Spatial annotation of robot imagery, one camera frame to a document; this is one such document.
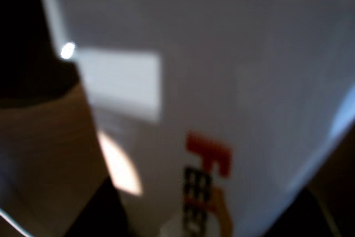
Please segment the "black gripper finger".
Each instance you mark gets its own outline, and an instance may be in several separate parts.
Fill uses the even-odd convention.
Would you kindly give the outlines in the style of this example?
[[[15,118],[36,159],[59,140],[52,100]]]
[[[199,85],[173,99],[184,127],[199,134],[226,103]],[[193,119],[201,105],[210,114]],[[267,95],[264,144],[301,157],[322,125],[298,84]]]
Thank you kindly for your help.
[[[1,0],[1,106],[47,102],[78,82],[75,65],[55,54],[41,0]]]

